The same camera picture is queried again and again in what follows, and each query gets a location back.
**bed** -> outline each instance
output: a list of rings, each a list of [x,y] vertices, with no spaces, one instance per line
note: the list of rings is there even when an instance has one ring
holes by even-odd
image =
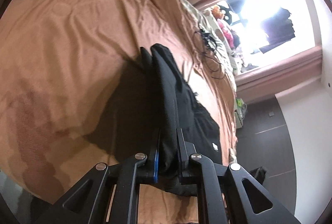
[[[217,61],[202,56],[199,26],[215,38],[217,55],[209,56]],[[152,127],[141,120],[149,95],[139,48],[154,43],[170,49],[218,123],[228,164],[236,144],[232,67],[186,0],[12,0],[0,36],[0,168],[37,197],[55,202],[96,163],[125,158]],[[143,185],[138,222],[198,223],[196,198]]]

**bed sheet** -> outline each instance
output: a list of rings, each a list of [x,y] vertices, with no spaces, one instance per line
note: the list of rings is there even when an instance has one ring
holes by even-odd
[[[223,163],[235,146],[231,77],[202,60],[181,0],[13,0],[0,20],[0,168],[55,202],[98,162],[134,151],[149,117],[141,46],[167,46],[220,127]],[[139,223],[198,222],[194,197],[140,190]]]

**black cloth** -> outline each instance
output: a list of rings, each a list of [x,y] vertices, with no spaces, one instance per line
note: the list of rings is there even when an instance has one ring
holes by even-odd
[[[151,47],[152,56],[141,47],[142,62],[149,74],[151,85],[157,85],[161,98],[156,97],[157,113],[161,118],[159,174],[169,179],[167,185],[157,187],[182,196],[196,196],[195,185],[181,185],[177,178],[176,128],[180,127],[185,141],[195,145],[196,151],[222,164],[219,126],[203,105],[197,102],[190,86],[182,77],[170,50],[161,44]]]
[[[266,53],[295,37],[293,23],[289,19],[290,15],[288,10],[280,8],[274,16],[261,22],[261,28],[268,35],[267,41],[269,42],[268,46],[260,48],[262,53]]]

